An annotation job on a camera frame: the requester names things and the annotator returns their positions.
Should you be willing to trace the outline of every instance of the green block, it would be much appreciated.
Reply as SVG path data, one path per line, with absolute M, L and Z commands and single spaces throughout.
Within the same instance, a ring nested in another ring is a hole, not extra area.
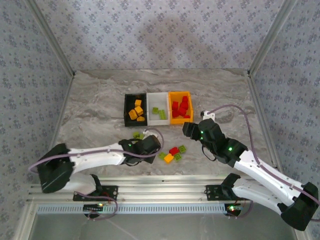
M 184 145 L 181 145 L 180 147 L 178 147 L 178 149 L 179 149 L 180 153 L 182 153 L 182 154 L 184 154 L 187 151 L 187 149 Z
M 157 107 L 153 107 L 152 108 L 152 113 L 153 114 L 158 114 L 159 113 L 159 109 Z
M 133 133 L 133 138 L 134 138 L 134 139 L 138 139 L 139 137 L 140 137 L 140 132 L 135 131 L 135 132 Z
M 181 156 L 180 153 L 177 153 L 176 155 L 174 155 L 174 160 L 175 160 L 176 162 L 179 162 L 181 159 L 182 159 L 182 156 Z
M 166 120 L 167 119 L 165 110 L 159 110 L 159 116 L 160 116 L 161 120 Z
M 167 154 L 165 154 L 164 152 L 160 152 L 160 153 L 158 154 L 158 157 L 159 157 L 160 159 L 162 159 L 162 160 L 165 160 L 165 156 L 167 156 Z
M 142 139 L 144 139 L 144 137 L 145 137 L 145 135 L 143 133 L 140 133 L 138 139 L 142 140 Z

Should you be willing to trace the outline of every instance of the marble surface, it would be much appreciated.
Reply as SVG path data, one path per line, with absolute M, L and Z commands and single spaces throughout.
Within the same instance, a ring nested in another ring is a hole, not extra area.
M 261 159 L 271 164 L 264 136 L 250 97 L 247 78 L 241 69 L 170 69 L 170 70 L 91 70 L 78 71 L 73 80 L 57 143 L 69 148 L 102 147 L 130 139 L 133 132 L 146 127 L 125 127 L 123 112 L 125 94 L 190 91 L 194 122 L 201 121 L 200 112 L 224 104 L 236 104 L 248 115 L 254 145 Z M 235 108 L 216 113 L 216 122 L 226 136 L 250 146 L 243 115 Z M 83 171 L 100 177 L 131 175 L 216 175 L 237 171 L 218 161 L 209 161 L 199 142 L 185 137 L 182 125 L 157 126 L 163 133 L 163 152 L 185 145 L 187 152 L 180 162 L 166 164 L 158 157 L 153 164 L 142 162 L 129 167 L 104 166 Z

